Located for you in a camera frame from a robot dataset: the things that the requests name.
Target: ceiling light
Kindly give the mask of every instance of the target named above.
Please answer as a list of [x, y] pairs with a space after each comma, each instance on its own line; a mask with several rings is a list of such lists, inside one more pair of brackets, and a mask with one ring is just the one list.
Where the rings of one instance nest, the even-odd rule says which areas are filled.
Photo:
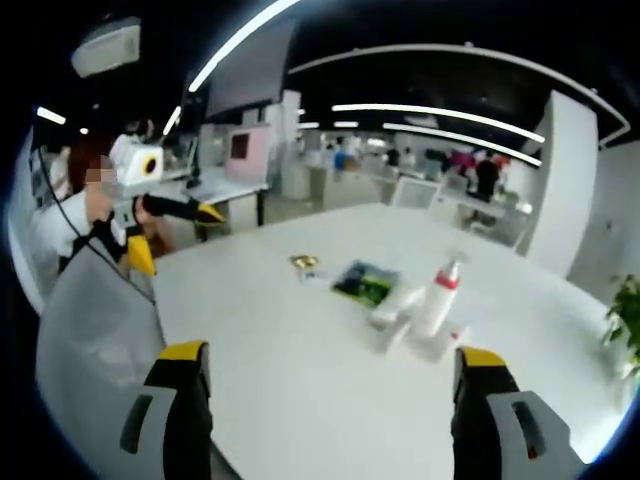
[[414, 127], [413, 125], [400, 125], [397, 123], [385, 123], [384, 125], [382, 125], [382, 128], [385, 128], [387, 130], [400, 130], [403, 132], [424, 133], [426, 135], [436, 135], [438, 137], [450, 138], [451, 140], [472, 143], [474, 145], [479, 145], [481, 147], [495, 150], [496, 152], [504, 153], [505, 155], [513, 158], [524, 160], [525, 162], [530, 163], [531, 165], [535, 165], [536, 167], [542, 165], [542, 162], [537, 158], [530, 157], [529, 155], [525, 155], [524, 153], [518, 152], [517, 150], [512, 150], [511, 148], [503, 147], [502, 145], [498, 145], [497, 143], [486, 142], [484, 140], [480, 140], [479, 138], [469, 137], [467, 135], [461, 135], [459, 133], [445, 132], [443, 130], [435, 130], [433, 128]]
[[434, 115], [415, 117], [407, 115], [404, 117], [404, 121], [419, 127], [438, 128], [438, 119]]
[[320, 126], [320, 124], [318, 122], [306, 122], [306, 123], [299, 123], [298, 124], [298, 130], [306, 130], [309, 128], [318, 128]]
[[358, 110], [388, 110], [393, 112], [412, 112], [412, 113], [426, 113], [431, 115], [443, 115], [445, 117], [461, 118], [463, 120], [470, 120], [472, 122], [484, 123], [485, 125], [491, 125], [492, 127], [501, 128], [509, 132], [517, 133], [523, 137], [530, 138], [539, 143], [544, 143], [544, 137], [537, 133], [524, 130], [522, 128], [514, 127], [508, 123], [499, 122], [487, 117], [481, 117], [480, 115], [473, 115], [470, 113], [456, 112], [455, 110], [446, 110], [444, 108], [434, 107], [417, 107], [414, 105], [393, 105], [388, 103], [358, 103], [353, 105], [334, 105], [331, 107], [334, 112], [352, 112]]
[[38, 110], [36, 110], [36, 115], [42, 118], [46, 118], [47, 120], [50, 120], [59, 125], [64, 125], [65, 122], [67, 121], [67, 119], [64, 118], [62, 115], [58, 115], [57, 113], [52, 112], [48, 108], [44, 108], [44, 107], [38, 107]]
[[173, 113], [171, 114], [171, 116], [169, 117], [169, 120], [167, 120], [167, 124], [164, 126], [164, 130], [162, 130], [162, 134], [163, 135], [168, 135], [169, 132], [171, 131], [171, 129], [173, 128], [173, 125], [176, 123], [176, 121], [178, 120], [178, 117], [180, 116], [180, 112], [182, 111], [182, 107], [180, 105], [178, 105], [174, 110]]
[[387, 144], [387, 142], [380, 140], [379, 138], [370, 138], [367, 140], [367, 143], [372, 147], [384, 147]]
[[334, 122], [336, 128], [358, 128], [358, 122]]
[[238, 30], [229, 40], [225, 43], [220, 50], [218, 50], [207, 64], [202, 68], [200, 73], [196, 75], [191, 85], [189, 85], [189, 91], [195, 92], [200, 88], [204, 81], [211, 75], [211, 72], [218, 66], [218, 64], [229, 55], [238, 45], [247, 39], [249, 35], [255, 32], [262, 25], [267, 23], [276, 15], [284, 12], [287, 8], [295, 5], [300, 0], [278, 0], [267, 8], [258, 13], [255, 17], [249, 20], [240, 30]]

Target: desk leg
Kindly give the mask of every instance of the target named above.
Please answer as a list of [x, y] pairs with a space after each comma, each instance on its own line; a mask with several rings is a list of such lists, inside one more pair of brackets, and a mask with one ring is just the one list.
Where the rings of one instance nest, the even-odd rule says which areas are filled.
[[264, 225], [264, 198], [266, 190], [258, 190], [256, 194], [256, 218], [258, 219], [258, 227]]
[[207, 227], [203, 227], [201, 225], [194, 225], [193, 228], [195, 228], [196, 238], [198, 239], [198, 241], [200, 241], [201, 243], [204, 243], [207, 240], [209, 240], [209, 233], [207, 232]]

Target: black shirt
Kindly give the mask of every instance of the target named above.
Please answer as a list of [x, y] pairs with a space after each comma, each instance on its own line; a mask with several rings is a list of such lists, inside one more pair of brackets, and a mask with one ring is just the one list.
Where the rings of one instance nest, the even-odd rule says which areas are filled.
[[491, 160], [483, 160], [476, 167], [476, 175], [478, 175], [478, 197], [489, 201], [500, 179], [500, 169]]

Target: white partition wall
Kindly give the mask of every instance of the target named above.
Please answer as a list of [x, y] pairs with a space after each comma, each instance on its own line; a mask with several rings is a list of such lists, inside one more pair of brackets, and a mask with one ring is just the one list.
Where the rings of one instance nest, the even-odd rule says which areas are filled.
[[542, 174], [537, 168], [520, 160], [512, 160], [507, 167], [507, 180], [505, 188], [516, 192], [520, 200], [531, 203], [535, 198], [537, 190], [540, 188], [540, 178]]
[[598, 156], [590, 222], [569, 280], [604, 302], [618, 289], [614, 275], [640, 276], [640, 141]]
[[591, 211], [598, 157], [596, 114], [553, 91], [541, 123], [541, 188], [533, 205], [526, 257], [566, 277]]

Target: computer screen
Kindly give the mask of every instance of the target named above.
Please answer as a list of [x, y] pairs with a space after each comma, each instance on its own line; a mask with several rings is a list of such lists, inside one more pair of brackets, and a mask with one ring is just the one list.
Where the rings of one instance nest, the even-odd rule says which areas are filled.
[[296, 22], [258, 31], [220, 62], [211, 75], [205, 118], [282, 97]]
[[249, 152], [249, 134], [241, 133], [231, 137], [231, 158], [246, 160]]

